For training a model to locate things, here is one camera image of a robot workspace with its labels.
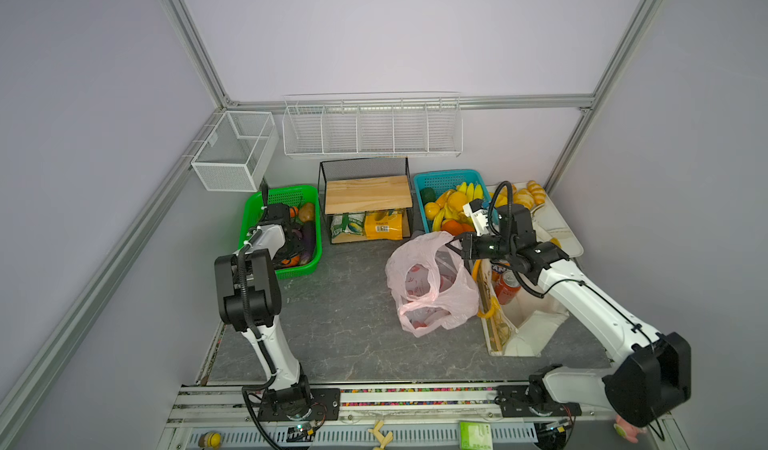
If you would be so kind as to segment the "orange Fanta can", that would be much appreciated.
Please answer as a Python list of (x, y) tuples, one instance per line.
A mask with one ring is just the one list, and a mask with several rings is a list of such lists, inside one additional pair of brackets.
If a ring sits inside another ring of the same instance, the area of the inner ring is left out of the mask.
[(491, 271), (493, 275), (501, 276), (507, 271), (511, 270), (511, 266), (506, 261), (492, 261), (491, 262)]

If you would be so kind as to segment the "orange pumpkin toy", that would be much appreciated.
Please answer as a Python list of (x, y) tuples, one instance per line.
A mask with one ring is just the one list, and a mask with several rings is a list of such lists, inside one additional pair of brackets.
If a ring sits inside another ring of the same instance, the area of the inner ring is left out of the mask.
[(287, 258), (287, 259), (282, 260), (281, 261), (281, 265), (284, 268), (295, 267), (295, 266), (299, 265), (300, 260), (301, 260), (301, 256), (300, 255), (295, 255), (295, 256), (293, 256), (291, 258)]

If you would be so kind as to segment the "pink plastic grocery bag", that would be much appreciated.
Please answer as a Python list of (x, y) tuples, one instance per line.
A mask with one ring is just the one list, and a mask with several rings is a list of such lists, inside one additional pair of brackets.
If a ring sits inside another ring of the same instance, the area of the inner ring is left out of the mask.
[(447, 232), (420, 235), (399, 246), (385, 265), (387, 287), (402, 329), (420, 338), (475, 317), (478, 286)]

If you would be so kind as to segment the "cream canvas tote bag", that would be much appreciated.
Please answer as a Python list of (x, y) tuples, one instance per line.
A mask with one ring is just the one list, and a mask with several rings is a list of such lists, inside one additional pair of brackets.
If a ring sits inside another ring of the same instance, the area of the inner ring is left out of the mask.
[(494, 357), (540, 357), (555, 332), (569, 318), (552, 297), (538, 299), (520, 290), (501, 304), (492, 287), (489, 260), (475, 262), (472, 277), (478, 286), (481, 320), (488, 353)]

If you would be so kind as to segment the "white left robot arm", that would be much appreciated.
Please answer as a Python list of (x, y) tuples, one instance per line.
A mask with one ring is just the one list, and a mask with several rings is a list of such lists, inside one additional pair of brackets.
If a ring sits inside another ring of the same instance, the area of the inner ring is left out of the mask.
[(287, 243), (290, 223), (285, 204), (266, 204), (240, 247), (214, 262), (218, 311), (251, 345), (265, 373), (262, 384), (246, 387), (261, 394), (267, 417), (299, 419), (311, 412), (312, 395), (301, 364), (281, 327), (282, 296), (273, 258)]

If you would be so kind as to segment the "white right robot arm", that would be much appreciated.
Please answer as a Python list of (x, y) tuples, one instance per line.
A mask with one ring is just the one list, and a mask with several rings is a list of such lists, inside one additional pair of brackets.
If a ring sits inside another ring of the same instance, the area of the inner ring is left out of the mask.
[(538, 239), (529, 210), (473, 201), (464, 207), (474, 229), (458, 236), (464, 261), (501, 260), (530, 295), (563, 304), (603, 345), (610, 367), (546, 367), (529, 378), (527, 400), (541, 411), (556, 404), (609, 408), (636, 427), (687, 402), (692, 394), (689, 343), (663, 334), (592, 282), (561, 248)]

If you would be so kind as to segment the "green plastic vegetable basket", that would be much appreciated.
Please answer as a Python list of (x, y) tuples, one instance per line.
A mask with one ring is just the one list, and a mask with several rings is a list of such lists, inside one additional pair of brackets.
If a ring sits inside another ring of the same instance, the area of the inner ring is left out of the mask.
[(313, 186), (267, 188), (246, 200), (240, 241), (268, 248), (280, 279), (317, 270), (321, 234), (319, 193)]

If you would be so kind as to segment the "brown potato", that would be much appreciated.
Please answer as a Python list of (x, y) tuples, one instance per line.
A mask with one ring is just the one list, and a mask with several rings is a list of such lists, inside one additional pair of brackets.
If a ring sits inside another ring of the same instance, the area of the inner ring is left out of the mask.
[(303, 204), (298, 211), (298, 218), (302, 223), (313, 222), (316, 217), (316, 208), (312, 202)]

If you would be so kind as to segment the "white plastic tray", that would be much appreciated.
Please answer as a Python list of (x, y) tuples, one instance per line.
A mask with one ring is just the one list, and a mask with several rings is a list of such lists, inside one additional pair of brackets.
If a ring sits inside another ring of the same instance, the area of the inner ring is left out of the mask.
[[(513, 203), (513, 195), (520, 189), (527, 189), (527, 183), (512, 184), (512, 193), (508, 190), (508, 203)], [(494, 215), (487, 218), (487, 234), (492, 234), (492, 227), (500, 229), (498, 212), (506, 206), (496, 208)], [(528, 210), (531, 214), (532, 224), (539, 241), (552, 241), (571, 257), (580, 257), (584, 254), (584, 248), (564, 217), (558, 211), (550, 196), (547, 194), (546, 202)]]

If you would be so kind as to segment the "yellow croissant left back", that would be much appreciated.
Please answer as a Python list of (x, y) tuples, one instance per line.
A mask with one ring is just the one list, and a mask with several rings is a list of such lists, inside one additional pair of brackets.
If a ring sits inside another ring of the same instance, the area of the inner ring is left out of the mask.
[(506, 188), (502, 188), (500, 191), (493, 195), (493, 198), (495, 208), (506, 206), (508, 204), (508, 190)]

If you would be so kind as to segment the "striped croissant middle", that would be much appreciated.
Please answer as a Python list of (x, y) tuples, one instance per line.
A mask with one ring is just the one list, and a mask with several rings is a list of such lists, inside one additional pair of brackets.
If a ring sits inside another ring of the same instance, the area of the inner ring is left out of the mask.
[(522, 205), (528, 210), (532, 210), (536, 206), (536, 201), (533, 194), (527, 189), (520, 189), (513, 195), (513, 203)]

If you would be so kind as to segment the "striped croissant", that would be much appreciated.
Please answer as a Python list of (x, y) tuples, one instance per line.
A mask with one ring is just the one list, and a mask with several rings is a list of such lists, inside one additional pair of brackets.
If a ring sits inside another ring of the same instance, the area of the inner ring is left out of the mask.
[(546, 202), (547, 193), (544, 188), (536, 181), (529, 180), (526, 184), (527, 190), (531, 193), (535, 205), (542, 205)]
[(513, 195), (513, 203), (522, 205), (528, 210), (532, 210), (536, 206), (536, 201), (533, 194), (527, 189), (520, 189)]

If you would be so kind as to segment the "dark purple eggplant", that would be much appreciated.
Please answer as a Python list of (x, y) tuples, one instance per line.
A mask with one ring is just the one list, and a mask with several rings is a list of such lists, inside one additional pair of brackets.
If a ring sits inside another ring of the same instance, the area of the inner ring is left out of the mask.
[(303, 266), (308, 264), (314, 256), (316, 248), (316, 224), (314, 221), (307, 221), (302, 224), (301, 228), (301, 245), (302, 251), (300, 254), (299, 265)]

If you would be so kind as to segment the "striped croissant far right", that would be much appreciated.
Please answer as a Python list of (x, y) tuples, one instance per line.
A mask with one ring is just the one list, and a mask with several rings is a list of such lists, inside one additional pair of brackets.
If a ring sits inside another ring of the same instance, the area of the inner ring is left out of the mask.
[(546, 202), (547, 193), (544, 188), (536, 181), (529, 180), (526, 184), (527, 190), (531, 193), (535, 205), (542, 205)]

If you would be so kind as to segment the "orange fruit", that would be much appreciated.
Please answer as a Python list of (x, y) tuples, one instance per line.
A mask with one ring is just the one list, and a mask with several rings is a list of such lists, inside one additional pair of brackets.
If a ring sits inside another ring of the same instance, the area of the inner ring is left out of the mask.
[(450, 233), (453, 236), (459, 236), (463, 233), (472, 233), (475, 231), (472, 224), (452, 219), (444, 220), (441, 225), (441, 230)]

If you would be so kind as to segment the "small white mesh basket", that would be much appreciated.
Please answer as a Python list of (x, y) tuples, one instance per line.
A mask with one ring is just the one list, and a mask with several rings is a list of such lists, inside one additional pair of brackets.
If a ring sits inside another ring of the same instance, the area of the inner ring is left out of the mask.
[(255, 193), (279, 143), (271, 112), (224, 111), (192, 160), (207, 191)]

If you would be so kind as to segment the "green snack packet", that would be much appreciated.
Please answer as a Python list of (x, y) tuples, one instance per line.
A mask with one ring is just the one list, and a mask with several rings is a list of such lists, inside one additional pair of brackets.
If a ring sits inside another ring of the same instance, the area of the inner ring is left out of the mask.
[(336, 214), (331, 219), (331, 237), (337, 238), (341, 235), (365, 236), (364, 222), (366, 214), (361, 213), (343, 213)]

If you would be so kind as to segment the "teal plastic fruit basket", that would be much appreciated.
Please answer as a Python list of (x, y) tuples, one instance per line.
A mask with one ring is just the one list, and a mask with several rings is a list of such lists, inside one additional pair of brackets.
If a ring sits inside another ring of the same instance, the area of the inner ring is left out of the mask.
[(413, 177), (413, 185), (421, 210), (421, 220), (425, 233), (434, 229), (435, 217), (440, 225), (455, 217), (460, 223), (467, 223), (468, 218), (460, 215), (449, 204), (454, 193), (462, 193), (468, 201), (482, 196), (484, 207), (490, 203), (491, 193), (481, 175), (470, 169), (442, 170), (417, 174)]

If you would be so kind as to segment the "green avocado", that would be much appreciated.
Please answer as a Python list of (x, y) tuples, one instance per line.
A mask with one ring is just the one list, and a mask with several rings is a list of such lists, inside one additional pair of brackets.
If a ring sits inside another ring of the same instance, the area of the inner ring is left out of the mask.
[(424, 206), (429, 203), (434, 203), (437, 200), (435, 190), (432, 187), (422, 188), (419, 192), (419, 196), (421, 197), (421, 201)]

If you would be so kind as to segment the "yellow snack packet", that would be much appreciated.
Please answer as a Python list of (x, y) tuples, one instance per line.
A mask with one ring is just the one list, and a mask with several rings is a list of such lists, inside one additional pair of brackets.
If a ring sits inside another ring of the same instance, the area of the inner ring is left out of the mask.
[(404, 236), (404, 216), (400, 209), (368, 212), (364, 219), (367, 240), (399, 241)]

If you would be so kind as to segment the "green card on rail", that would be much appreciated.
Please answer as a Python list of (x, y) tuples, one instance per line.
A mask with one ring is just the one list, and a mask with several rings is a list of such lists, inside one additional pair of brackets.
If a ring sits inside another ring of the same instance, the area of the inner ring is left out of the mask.
[(492, 450), (492, 428), (488, 423), (459, 423), (459, 445), (461, 450)]

